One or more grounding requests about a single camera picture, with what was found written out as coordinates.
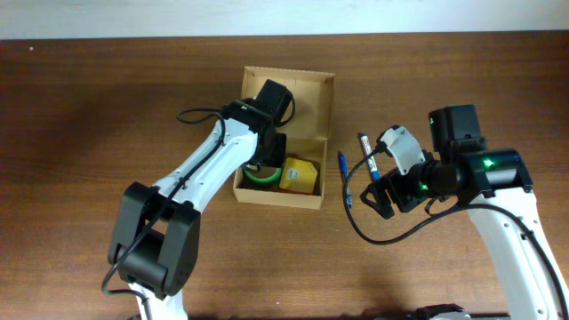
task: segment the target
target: open cardboard box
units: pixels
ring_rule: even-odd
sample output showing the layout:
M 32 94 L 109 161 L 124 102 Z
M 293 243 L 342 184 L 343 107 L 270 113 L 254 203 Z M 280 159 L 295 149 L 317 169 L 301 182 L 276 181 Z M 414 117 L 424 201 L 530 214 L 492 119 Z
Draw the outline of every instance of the open cardboard box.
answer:
M 243 188 L 243 169 L 236 170 L 233 191 L 238 202 L 320 209 L 325 191 L 326 150 L 331 135 L 334 74 L 279 68 L 245 67 L 241 99 L 259 93 L 267 79 L 277 81 L 293 93 L 296 114 L 277 131 L 286 133 L 286 156 L 310 161 L 318 170 L 312 195 L 288 194 Z M 288 108 L 283 119 L 289 117 Z

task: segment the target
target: wood grain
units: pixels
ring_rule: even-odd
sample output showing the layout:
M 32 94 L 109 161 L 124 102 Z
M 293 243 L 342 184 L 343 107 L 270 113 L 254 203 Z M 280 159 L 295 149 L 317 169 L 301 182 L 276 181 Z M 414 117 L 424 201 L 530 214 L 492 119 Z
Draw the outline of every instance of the wood grain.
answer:
M 357 133 L 375 139 L 392 124 L 431 149 L 427 113 L 461 103 L 477 105 L 491 148 L 524 157 L 569 275 L 567 32 L 14 41 L 0 54 L 0 318 L 138 312 L 132 297 L 100 293 L 118 201 L 204 140 L 211 124 L 185 126 L 176 113 L 239 97 L 245 65 L 336 73 L 325 201 L 320 211 L 238 204 L 226 183 L 204 213 L 184 288 L 191 315 L 359 315 L 446 302 L 505 311 L 465 214 L 375 247 L 341 206 L 336 150 L 351 166 L 362 157 Z M 377 160 L 382 172 L 394 166 Z M 362 170 L 352 190 L 369 182 Z M 385 221 L 362 204 L 354 212 L 377 238 L 425 218 L 418 209 Z

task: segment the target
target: blue pen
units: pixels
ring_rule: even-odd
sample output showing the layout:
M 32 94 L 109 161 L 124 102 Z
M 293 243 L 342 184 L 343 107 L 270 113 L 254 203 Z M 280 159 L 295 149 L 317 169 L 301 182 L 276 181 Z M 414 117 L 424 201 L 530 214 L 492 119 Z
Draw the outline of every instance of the blue pen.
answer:
M 340 162 L 340 172 L 341 172 L 341 177 L 344 180 L 344 183 L 346 183 L 346 179 L 348 178 L 348 165 L 346 164 L 346 158 L 344 157 L 344 154 L 341 153 L 341 151 L 338 151 L 338 161 Z M 348 193 L 346 194 L 346 202 L 348 203 L 348 208 L 352 208 L 352 194 L 349 192 L 349 188 L 348 188 Z
M 367 139 L 365 133 L 359 134 L 359 139 L 362 142 L 362 147 L 364 148 L 365 156 L 369 156 L 372 153 L 372 146 L 370 145 L 370 140 Z M 375 159 L 373 156 L 367 159 L 367 167 L 370 168 L 370 174 L 372 175 L 372 180 L 377 181 L 380 179 L 380 172 L 377 170 L 377 164 L 375 164 Z

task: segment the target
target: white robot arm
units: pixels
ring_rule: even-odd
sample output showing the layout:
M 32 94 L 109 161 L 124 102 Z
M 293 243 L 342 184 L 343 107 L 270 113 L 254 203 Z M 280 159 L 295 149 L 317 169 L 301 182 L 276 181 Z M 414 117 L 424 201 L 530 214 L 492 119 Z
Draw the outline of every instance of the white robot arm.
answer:
M 429 121 L 441 160 L 421 150 L 404 127 L 394 126 L 378 138 L 376 153 L 385 151 L 394 157 L 397 168 L 368 186 L 360 197 L 385 219 L 394 214 L 391 201 L 400 212 L 409 212 L 429 198 L 444 201 L 457 196 L 458 203 L 391 240 L 365 236 L 346 209 L 356 232 L 372 244 L 393 244 L 431 221 L 467 210 L 488 248 L 511 319 L 566 319 L 569 292 L 543 234 L 532 181 L 521 156 L 511 149 L 487 150 L 474 106 L 439 109 L 429 114 Z M 369 194 L 375 202 L 367 199 Z M 429 319 L 467 315 L 454 307 L 448 312 L 440 312 L 440 306 L 435 309 Z
M 241 164 L 247 163 L 257 148 L 257 133 L 251 132 L 248 125 L 235 119 L 225 121 L 226 133 L 224 143 L 200 168 L 186 181 L 184 187 L 176 193 L 173 201 L 177 204 L 191 202 L 194 209 L 203 212 L 213 195 L 223 182 Z M 221 135 L 220 121 L 215 124 L 212 133 L 204 143 L 176 170 L 166 177 L 158 180 L 153 187 L 158 188 L 162 196 L 168 196 L 180 178 L 185 176 L 191 168 L 205 157 L 215 147 Z M 156 297 L 154 292 L 139 283 L 129 283 L 132 290 L 143 292 L 147 300 L 139 302 L 142 320 L 187 320 L 188 315 L 183 307 L 182 290 L 173 296 L 163 299 Z
M 292 115 L 281 122 L 291 102 Z M 182 114 L 188 124 L 206 119 L 190 122 Z M 276 128 L 293 117 L 294 99 L 283 85 L 267 80 L 255 99 L 235 100 L 214 114 L 212 133 L 182 165 L 150 188 L 134 182 L 124 192 L 108 251 L 113 267 L 101 290 L 135 295 L 144 320 L 188 318 L 181 289 L 196 265 L 200 218 L 229 175 L 243 164 L 285 161 L 286 136 Z M 168 222 L 165 234 L 152 229 L 158 219 Z M 107 289 L 117 271 L 131 290 Z

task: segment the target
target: white bracket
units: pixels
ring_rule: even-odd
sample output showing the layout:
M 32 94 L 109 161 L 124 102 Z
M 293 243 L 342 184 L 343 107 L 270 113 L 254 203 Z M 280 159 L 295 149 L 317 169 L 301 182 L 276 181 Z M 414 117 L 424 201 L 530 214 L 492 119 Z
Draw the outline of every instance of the white bracket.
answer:
M 385 142 L 387 149 L 395 158 L 401 175 L 406 175 L 414 165 L 425 162 L 425 156 L 419 142 L 405 127 L 386 130 L 381 141 Z

